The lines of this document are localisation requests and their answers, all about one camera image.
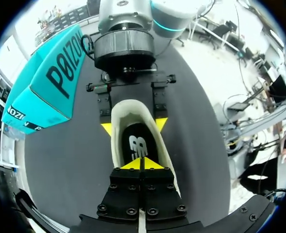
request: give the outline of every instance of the chair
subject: chair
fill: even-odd
[[[185,46],[184,41],[182,41],[180,37],[178,37],[176,40],[182,43],[182,47]]]
[[[245,51],[240,49],[240,51],[237,53],[238,60],[242,60],[244,62],[244,66],[247,66],[246,60],[251,60],[253,57],[253,53],[249,48],[246,48]]]
[[[212,32],[214,32],[216,35],[218,35],[219,37],[223,37],[226,33],[230,32],[231,28],[228,27],[227,25],[223,24],[218,26],[217,28],[215,28]],[[201,37],[205,37],[203,40],[201,40],[200,42],[204,42],[207,41],[208,43],[211,43],[213,45],[213,49],[215,50],[215,48],[217,47],[219,49],[219,46],[216,44],[216,42],[214,41],[214,39],[216,38],[215,36],[206,33],[205,35],[201,35],[199,37],[199,39]]]

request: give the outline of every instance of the white shoe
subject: white shoe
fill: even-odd
[[[111,112],[111,151],[114,167],[122,167],[138,157],[147,156],[163,167],[175,171],[161,137],[160,131],[148,108],[138,100],[124,100]]]

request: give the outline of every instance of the yellow triangle marker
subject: yellow triangle marker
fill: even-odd
[[[156,125],[157,125],[157,127],[158,127],[158,129],[159,129],[159,131],[161,131],[162,130],[162,128],[163,128],[163,126],[164,126],[164,124],[166,123],[166,121],[167,121],[167,117],[166,118],[159,118],[159,119],[156,119]]]
[[[105,129],[106,132],[108,132],[108,134],[110,136],[112,136],[112,124],[111,123],[103,123],[101,124],[103,126],[103,128]]]
[[[121,169],[130,169],[130,168],[140,170],[140,158],[137,158],[132,162],[126,164],[125,166],[121,167]]]
[[[160,166],[159,164],[155,163],[154,161],[150,160],[147,157],[144,157],[144,169],[150,169],[150,168],[163,169],[163,167]]]

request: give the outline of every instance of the black platform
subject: black platform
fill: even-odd
[[[158,52],[166,43],[155,38]],[[230,176],[220,127],[203,88],[173,46],[156,62],[159,70],[177,79],[166,88],[169,118],[163,139],[188,206],[188,220],[206,226],[228,215],[229,209]],[[43,214],[67,227],[79,224],[79,214],[97,217],[96,207],[113,168],[110,136],[99,122],[97,96],[85,90],[87,83],[99,82],[100,74],[86,57],[73,118],[26,137],[26,171],[34,202]],[[111,96],[113,104],[137,99],[152,111],[150,84],[115,87]]]

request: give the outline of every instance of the black insole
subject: black insole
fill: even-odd
[[[145,124],[133,124],[124,130],[122,134],[122,151],[125,165],[145,156],[158,163],[156,142]]]

